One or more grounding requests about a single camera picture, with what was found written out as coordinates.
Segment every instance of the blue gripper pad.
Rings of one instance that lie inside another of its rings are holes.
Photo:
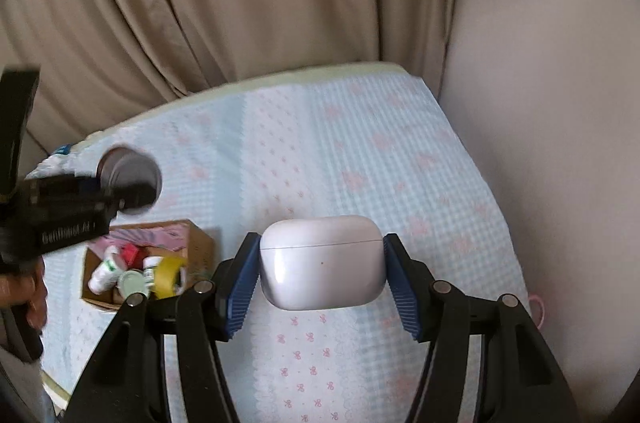
[[[225,276],[225,291],[218,295],[226,297],[225,330],[229,338],[241,329],[249,303],[254,295],[255,285],[260,273],[260,235],[248,233],[230,270]]]
[[[406,268],[412,265],[399,237],[395,233],[386,235],[383,239],[385,248],[386,281],[396,302],[396,309],[402,321],[402,327],[418,340],[422,333],[420,322],[419,301]]]

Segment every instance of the human hand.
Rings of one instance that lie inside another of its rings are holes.
[[[47,323],[47,287],[43,277],[42,258],[33,275],[0,275],[0,308],[27,303],[27,322],[38,331]]]

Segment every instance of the open box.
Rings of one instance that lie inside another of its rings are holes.
[[[214,271],[214,248],[213,239],[202,231],[191,221],[164,221],[162,223],[147,223],[144,225],[121,225],[111,228],[132,229],[132,228],[157,228],[159,226],[187,225],[188,234],[186,247],[180,251],[170,251],[167,249],[148,247],[149,255],[180,255],[187,259],[187,284],[190,288],[197,281],[210,279]],[[117,289],[107,291],[101,295],[96,295],[88,287],[89,279],[94,270],[102,260],[93,251],[87,248],[84,254],[84,274],[82,276],[81,298],[85,302],[106,310],[117,310],[124,302]]]

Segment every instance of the gingham pattern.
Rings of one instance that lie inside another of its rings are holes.
[[[276,111],[284,103],[278,98],[263,103],[262,112],[255,110],[253,103],[262,99],[257,96],[260,90],[210,101],[186,99],[180,108],[84,146],[60,165],[92,172],[101,155],[116,144],[149,152],[163,175],[159,202],[142,218],[121,217],[116,222],[190,218],[217,239],[221,258],[236,252],[247,231],[298,216],[298,207],[307,215],[358,213],[372,218],[383,233],[398,233],[412,257],[424,260],[435,276],[467,294],[494,299],[513,292],[525,300],[507,226],[473,161],[424,83],[387,69],[384,75],[272,89],[294,101],[290,111],[298,129],[296,157],[305,162],[296,184],[305,186],[309,201],[291,206],[293,213],[277,201],[260,208],[274,194],[296,197],[284,183],[288,170],[277,170],[278,179],[268,183],[274,186],[270,195],[256,189],[263,180],[260,159],[252,152],[264,124],[260,118],[273,113],[276,119],[270,128],[278,129]],[[279,137],[274,132],[273,147],[281,143]],[[262,215],[262,210],[269,212]],[[59,313],[69,315],[47,328],[43,367],[68,391],[111,318],[78,299],[81,260],[82,247],[47,258],[52,321]],[[254,345],[257,335],[280,332],[272,326],[273,319],[258,312],[262,300],[258,289],[244,329],[232,342],[220,345],[234,402],[247,422],[282,421],[274,418],[273,408],[281,403],[275,374],[279,369]],[[336,387],[340,384],[344,407],[331,407],[330,413],[309,409],[308,420],[325,421],[331,414],[339,421],[404,421],[426,348],[402,330],[389,290],[370,305],[332,311],[332,320],[335,329],[327,338],[335,342],[340,377]],[[176,422],[185,421],[174,353],[168,358],[172,416]],[[475,346],[470,376],[477,362]],[[464,423],[472,416],[471,383],[467,390],[460,420]],[[291,421],[304,421],[301,417],[297,413]]]

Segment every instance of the yellow tape roll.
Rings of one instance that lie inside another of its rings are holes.
[[[181,268],[187,266],[183,257],[163,257],[154,269],[153,292],[159,299],[175,297],[184,290],[186,274]]]

